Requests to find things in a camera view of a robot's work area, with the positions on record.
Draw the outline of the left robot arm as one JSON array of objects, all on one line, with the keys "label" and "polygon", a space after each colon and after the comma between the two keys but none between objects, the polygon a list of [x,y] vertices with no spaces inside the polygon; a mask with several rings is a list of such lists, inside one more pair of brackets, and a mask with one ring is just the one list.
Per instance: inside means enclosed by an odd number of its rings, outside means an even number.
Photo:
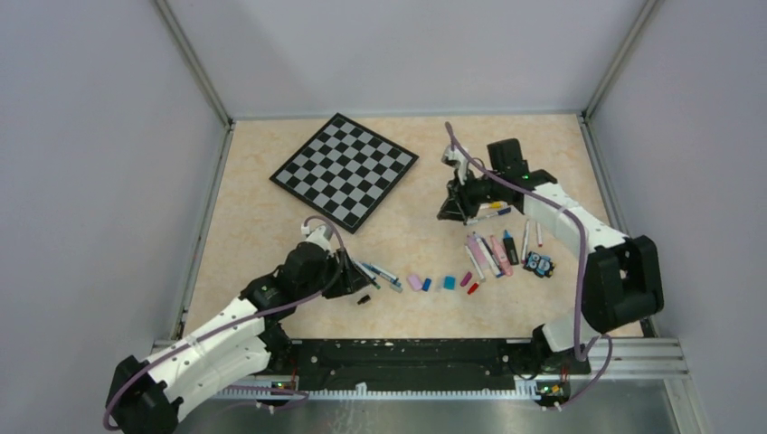
[{"label": "left robot arm", "polygon": [[353,295],[372,284],[344,249],[299,243],[271,273],[252,280],[221,312],[186,337],[115,369],[103,427],[172,433],[200,404],[241,378],[289,365],[281,320],[318,297]]}]

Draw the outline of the light blue highlighter cap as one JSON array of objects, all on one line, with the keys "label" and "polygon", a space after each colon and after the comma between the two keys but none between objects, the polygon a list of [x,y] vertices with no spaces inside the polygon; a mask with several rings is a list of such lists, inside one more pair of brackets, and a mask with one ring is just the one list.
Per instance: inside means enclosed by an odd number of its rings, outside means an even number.
[{"label": "light blue highlighter cap", "polygon": [[442,287],[446,290],[454,290],[456,287],[456,279],[454,276],[445,276],[442,280]]}]

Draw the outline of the pink highlighter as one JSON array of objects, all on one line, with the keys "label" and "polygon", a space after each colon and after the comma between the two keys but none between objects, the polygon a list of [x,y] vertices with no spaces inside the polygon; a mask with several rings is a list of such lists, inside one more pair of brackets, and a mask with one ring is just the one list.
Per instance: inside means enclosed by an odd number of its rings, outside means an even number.
[{"label": "pink highlighter", "polygon": [[491,235],[489,237],[489,242],[491,243],[493,252],[499,264],[499,268],[501,269],[503,274],[505,276],[512,276],[513,268],[507,256],[506,249],[503,243],[494,235]]}]

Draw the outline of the purple highlighter cap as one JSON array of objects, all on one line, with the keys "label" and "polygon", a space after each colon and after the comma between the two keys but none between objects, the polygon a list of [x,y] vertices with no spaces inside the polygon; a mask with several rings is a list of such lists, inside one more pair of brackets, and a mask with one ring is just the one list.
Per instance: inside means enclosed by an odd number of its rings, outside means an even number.
[{"label": "purple highlighter cap", "polygon": [[407,282],[413,291],[422,291],[423,283],[417,274],[411,274],[407,277]]}]

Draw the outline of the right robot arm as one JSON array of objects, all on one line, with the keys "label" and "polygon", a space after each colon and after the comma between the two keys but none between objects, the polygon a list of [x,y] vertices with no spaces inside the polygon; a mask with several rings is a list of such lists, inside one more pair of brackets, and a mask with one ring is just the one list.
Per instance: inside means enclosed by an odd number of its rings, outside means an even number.
[{"label": "right robot arm", "polygon": [[515,138],[487,146],[489,167],[453,137],[441,161],[453,170],[441,220],[467,222],[485,203],[502,201],[543,226],[578,260],[575,302],[564,316],[537,327],[530,359],[543,373],[586,359],[613,330],[653,316],[664,307],[658,248],[596,218],[543,169],[530,170]]}]

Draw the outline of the purple pen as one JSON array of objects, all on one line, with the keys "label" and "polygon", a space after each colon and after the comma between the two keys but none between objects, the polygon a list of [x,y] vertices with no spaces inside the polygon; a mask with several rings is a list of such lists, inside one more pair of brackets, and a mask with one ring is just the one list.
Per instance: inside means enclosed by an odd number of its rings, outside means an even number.
[{"label": "purple pen", "polygon": [[497,271],[498,271],[497,275],[499,277],[504,276],[505,275],[505,271],[502,269],[501,263],[500,263],[498,257],[496,256],[495,252],[492,250],[492,247],[491,247],[490,243],[485,238],[482,239],[482,242],[485,245],[486,249],[488,250],[488,253],[489,253],[489,256],[490,256],[492,262],[494,263],[495,267],[497,268]]}]

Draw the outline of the green pen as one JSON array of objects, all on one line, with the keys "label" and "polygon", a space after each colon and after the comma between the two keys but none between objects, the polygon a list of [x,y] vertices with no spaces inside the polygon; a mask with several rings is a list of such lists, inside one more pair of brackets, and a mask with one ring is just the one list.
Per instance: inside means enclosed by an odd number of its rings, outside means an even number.
[{"label": "green pen", "polygon": [[355,267],[361,272],[362,275],[365,276],[367,281],[376,289],[380,289],[381,286],[376,282],[375,274],[366,268],[364,265],[362,265],[360,262],[355,261],[354,262]]}]

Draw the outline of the black highlighter blue cap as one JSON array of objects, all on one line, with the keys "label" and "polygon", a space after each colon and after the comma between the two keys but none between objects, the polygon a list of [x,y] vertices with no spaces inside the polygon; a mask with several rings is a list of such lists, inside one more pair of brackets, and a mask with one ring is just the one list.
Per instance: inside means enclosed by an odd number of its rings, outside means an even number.
[{"label": "black highlighter blue cap", "polygon": [[504,230],[503,245],[504,245],[504,249],[505,249],[509,263],[512,266],[518,265],[520,263],[520,260],[517,253],[516,244],[509,230]]}]

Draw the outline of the navy cap marker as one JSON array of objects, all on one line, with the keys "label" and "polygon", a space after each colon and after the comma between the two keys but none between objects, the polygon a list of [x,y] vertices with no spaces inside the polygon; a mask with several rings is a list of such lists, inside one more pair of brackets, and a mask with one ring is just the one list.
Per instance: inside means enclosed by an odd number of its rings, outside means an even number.
[{"label": "navy cap marker", "polygon": [[469,219],[467,219],[465,224],[466,225],[474,225],[474,224],[477,224],[479,222],[484,222],[484,221],[489,220],[489,219],[493,219],[493,218],[497,218],[497,217],[500,217],[500,216],[507,215],[507,214],[511,213],[512,211],[513,211],[512,207],[506,207],[506,208],[503,208],[503,209],[498,209],[498,210],[495,210],[495,211],[493,211],[491,213],[488,213],[488,214],[485,214],[485,215],[469,218]]}]

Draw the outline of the blue cap thin marker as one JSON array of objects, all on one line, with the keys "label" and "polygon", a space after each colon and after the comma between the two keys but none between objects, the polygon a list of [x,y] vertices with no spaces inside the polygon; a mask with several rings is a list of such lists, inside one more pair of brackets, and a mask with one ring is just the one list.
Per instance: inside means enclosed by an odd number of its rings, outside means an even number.
[{"label": "blue cap thin marker", "polygon": [[391,277],[389,274],[387,274],[386,272],[384,272],[384,271],[382,271],[382,270],[380,270],[380,269],[376,268],[375,266],[373,266],[373,265],[371,265],[371,264],[363,263],[363,266],[364,266],[364,267],[366,267],[366,268],[367,268],[368,270],[370,270],[371,272],[373,272],[375,275],[377,275],[377,276],[379,276],[379,277],[383,278],[383,279],[384,279],[384,280],[386,280],[387,282],[389,282],[389,283],[394,283],[394,281],[395,281],[395,278],[392,278],[392,277]]}]

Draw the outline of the grey white marker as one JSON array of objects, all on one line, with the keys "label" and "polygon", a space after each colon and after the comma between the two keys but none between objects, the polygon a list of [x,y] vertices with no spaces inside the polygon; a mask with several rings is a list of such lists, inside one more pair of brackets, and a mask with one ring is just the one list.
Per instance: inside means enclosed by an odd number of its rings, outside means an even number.
[{"label": "grey white marker", "polygon": [[485,282],[486,281],[486,277],[485,277],[485,275],[483,273],[482,268],[478,264],[478,261],[477,261],[475,255],[473,254],[472,250],[470,249],[470,247],[468,245],[464,246],[464,250],[466,251],[466,253],[467,253],[468,257],[469,257],[469,260],[470,260],[472,266],[474,267],[475,271],[477,272],[478,281],[479,282]]}]

